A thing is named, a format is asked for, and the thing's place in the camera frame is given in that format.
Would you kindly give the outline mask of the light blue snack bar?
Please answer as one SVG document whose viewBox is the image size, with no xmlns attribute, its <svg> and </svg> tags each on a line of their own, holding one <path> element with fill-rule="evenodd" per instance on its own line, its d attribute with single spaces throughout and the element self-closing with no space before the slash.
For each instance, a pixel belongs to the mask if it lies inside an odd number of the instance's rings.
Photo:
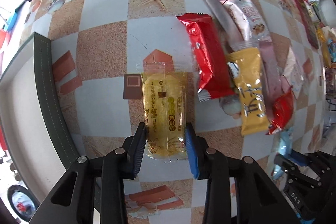
<svg viewBox="0 0 336 224">
<path fill-rule="evenodd" d="M 279 144 L 276 149 L 276 155 L 280 154 L 284 157 L 288 157 L 291 149 L 292 149 L 292 134 L 293 134 L 293 128 L 288 128 L 282 132 L 280 132 L 280 140 Z M 281 167 L 277 164 L 274 164 L 274 168 L 271 173 L 272 180 L 277 180 L 279 177 L 283 175 L 283 171 L 281 170 Z"/>
</svg>

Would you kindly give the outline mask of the gold snack bar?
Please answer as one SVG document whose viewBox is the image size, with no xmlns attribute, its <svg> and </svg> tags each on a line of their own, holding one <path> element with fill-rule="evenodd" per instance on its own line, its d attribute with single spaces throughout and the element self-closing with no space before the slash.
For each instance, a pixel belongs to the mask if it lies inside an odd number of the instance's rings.
<svg viewBox="0 0 336 224">
<path fill-rule="evenodd" d="M 258 48 L 246 48 L 227 55 L 241 104 L 241 135 L 246 136 L 269 127 L 261 81 L 262 59 Z"/>
</svg>

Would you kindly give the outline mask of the small red snack packet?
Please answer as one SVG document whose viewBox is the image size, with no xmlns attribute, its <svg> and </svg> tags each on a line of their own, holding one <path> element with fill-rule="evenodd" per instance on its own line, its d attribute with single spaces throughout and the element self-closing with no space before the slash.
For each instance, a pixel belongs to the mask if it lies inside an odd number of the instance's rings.
<svg viewBox="0 0 336 224">
<path fill-rule="evenodd" d="M 290 86 L 286 93 L 275 100 L 272 106 L 273 119 L 268 128 L 267 135 L 273 135 L 282 131 L 291 120 L 294 112 L 292 88 L 293 87 Z"/>
</svg>

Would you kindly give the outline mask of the white shallow cardboard box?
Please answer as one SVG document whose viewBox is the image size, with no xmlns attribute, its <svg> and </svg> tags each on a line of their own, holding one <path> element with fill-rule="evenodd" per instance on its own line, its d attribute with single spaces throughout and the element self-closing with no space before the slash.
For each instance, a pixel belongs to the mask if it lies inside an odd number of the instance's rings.
<svg viewBox="0 0 336 224">
<path fill-rule="evenodd" d="M 38 33 L 1 76 L 1 129 L 23 182 L 42 202 L 79 152 L 58 100 L 51 41 Z"/>
</svg>

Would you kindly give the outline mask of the long red snack bar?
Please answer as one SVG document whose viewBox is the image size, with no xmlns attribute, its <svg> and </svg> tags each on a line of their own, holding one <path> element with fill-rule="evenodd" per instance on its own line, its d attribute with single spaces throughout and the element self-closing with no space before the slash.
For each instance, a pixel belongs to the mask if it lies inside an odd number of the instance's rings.
<svg viewBox="0 0 336 224">
<path fill-rule="evenodd" d="M 186 28 L 199 68 L 198 99 L 208 101 L 234 95 L 226 57 L 212 17 L 185 13 L 178 15 L 177 20 Z"/>
</svg>

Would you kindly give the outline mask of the mauve pink snack bar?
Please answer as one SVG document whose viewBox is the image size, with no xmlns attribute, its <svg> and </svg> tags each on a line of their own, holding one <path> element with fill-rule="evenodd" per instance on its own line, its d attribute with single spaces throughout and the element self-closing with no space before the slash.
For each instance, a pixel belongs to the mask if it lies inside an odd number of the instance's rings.
<svg viewBox="0 0 336 224">
<path fill-rule="evenodd" d="M 259 50 L 263 64 L 263 94 L 266 106 L 266 114 L 271 121 L 274 118 L 273 104 L 282 94 L 280 75 L 277 66 L 277 59 L 272 42 L 260 41 Z"/>
</svg>

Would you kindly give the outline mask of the white pink cookie packet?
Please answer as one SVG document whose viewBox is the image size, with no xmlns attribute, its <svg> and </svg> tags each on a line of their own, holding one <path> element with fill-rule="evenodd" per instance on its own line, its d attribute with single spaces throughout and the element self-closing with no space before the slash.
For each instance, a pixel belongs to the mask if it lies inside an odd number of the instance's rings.
<svg viewBox="0 0 336 224">
<path fill-rule="evenodd" d="M 299 94 L 303 85 L 303 75 L 300 65 L 291 47 L 288 50 L 286 63 L 282 74 L 280 75 L 280 81 L 284 93 L 288 92 L 291 88 L 295 99 L 299 98 Z"/>
</svg>

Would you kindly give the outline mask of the yellow clear cracker packet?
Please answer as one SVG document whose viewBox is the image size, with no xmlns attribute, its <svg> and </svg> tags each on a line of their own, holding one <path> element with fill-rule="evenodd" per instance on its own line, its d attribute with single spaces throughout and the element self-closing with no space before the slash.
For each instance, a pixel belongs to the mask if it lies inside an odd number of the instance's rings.
<svg viewBox="0 0 336 224">
<path fill-rule="evenodd" d="M 145 62 L 141 72 L 148 157 L 163 162 L 187 158 L 187 72 L 172 62 Z"/>
</svg>

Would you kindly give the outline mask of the silver clear snack stick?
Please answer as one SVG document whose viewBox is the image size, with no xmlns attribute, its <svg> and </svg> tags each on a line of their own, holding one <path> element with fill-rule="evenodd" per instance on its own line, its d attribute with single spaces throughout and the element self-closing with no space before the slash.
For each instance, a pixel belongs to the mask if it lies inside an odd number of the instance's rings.
<svg viewBox="0 0 336 224">
<path fill-rule="evenodd" d="M 236 43 L 242 42 L 243 37 L 230 14 L 219 0 L 204 0 L 204 2 L 226 32 L 227 42 L 231 49 L 234 50 Z"/>
</svg>

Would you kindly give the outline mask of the pink crispy cranberry packet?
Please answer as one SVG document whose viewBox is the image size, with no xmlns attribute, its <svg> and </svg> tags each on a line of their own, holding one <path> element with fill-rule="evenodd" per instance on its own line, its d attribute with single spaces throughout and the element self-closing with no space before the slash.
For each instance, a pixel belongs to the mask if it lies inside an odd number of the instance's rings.
<svg viewBox="0 0 336 224">
<path fill-rule="evenodd" d="M 230 14 L 244 41 L 272 41 L 264 18 L 251 0 L 218 1 Z"/>
</svg>

